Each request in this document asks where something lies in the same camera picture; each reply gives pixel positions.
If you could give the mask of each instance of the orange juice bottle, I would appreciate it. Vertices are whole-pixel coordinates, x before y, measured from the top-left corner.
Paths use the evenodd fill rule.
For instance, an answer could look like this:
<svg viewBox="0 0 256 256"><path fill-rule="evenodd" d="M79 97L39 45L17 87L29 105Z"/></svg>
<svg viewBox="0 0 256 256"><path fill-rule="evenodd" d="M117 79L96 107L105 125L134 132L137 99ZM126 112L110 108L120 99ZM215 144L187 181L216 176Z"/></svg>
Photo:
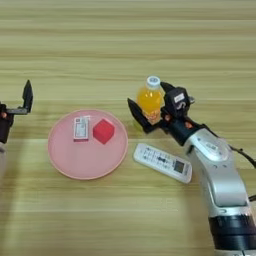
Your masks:
<svg viewBox="0 0 256 256"><path fill-rule="evenodd" d="M148 77L147 84L138 92L137 103L151 124L160 120L162 102L160 79L157 76Z"/></svg>

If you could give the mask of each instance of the cable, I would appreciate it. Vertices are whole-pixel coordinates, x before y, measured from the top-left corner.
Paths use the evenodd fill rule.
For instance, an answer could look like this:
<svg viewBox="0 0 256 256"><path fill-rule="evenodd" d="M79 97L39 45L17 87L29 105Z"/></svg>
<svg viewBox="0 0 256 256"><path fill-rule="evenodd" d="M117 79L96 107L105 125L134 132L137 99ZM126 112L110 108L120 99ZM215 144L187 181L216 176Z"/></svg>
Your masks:
<svg viewBox="0 0 256 256"><path fill-rule="evenodd" d="M249 155L247 155L246 153L244 153L244 150L243 150L242 148L237 149L237 148L232 147L231 145L229 145L229 146L230 146L230 148L231 148L233 151L235 151L235 152L237 152L238 154L240 154L240 155L242 155L243 157L245 157L245 158L253 165L253 167L256 169L256 161L255 161L252 157L250 157Z"/></svg>

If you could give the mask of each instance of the bottle cap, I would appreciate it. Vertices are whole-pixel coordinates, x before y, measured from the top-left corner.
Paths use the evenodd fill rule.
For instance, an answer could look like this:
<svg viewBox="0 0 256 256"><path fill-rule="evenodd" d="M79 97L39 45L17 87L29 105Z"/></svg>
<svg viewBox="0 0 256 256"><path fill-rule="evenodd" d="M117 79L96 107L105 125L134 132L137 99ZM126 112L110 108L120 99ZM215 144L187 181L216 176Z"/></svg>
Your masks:
<svg viewBox="0 0 256 256"><path fill-rule="evenodd" d="M149 76L147 79L147 85L151 90L159 89L160 78L157 76Z"/></svg>

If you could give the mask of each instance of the orange liquid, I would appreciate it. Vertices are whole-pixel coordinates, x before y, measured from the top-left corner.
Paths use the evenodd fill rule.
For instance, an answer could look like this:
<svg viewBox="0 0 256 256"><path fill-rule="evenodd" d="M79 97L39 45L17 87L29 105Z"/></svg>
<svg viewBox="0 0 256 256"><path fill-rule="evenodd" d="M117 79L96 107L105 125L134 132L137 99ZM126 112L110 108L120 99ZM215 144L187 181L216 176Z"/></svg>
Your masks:
<svg viewBox="0 0 256 256"><path fill-rule="evenodd" d="M163 96L160 88L158 90L150 90L147 86L144 86L137 96L137 103L151 124L159 121L162 102Z"/></svg>

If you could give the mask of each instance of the red cube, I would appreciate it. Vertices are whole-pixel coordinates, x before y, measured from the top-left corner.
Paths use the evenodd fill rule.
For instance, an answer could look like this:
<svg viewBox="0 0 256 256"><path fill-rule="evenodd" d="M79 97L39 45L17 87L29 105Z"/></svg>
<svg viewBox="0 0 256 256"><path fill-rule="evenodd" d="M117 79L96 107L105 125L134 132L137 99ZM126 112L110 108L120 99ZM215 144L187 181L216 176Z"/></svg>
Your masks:
<svg viewBox="0 0 256 256"><path fill-rule="evenodd" d="M102 119L93 128L93 137L106 144L114 135L115 127L105 119Z"/></svg>

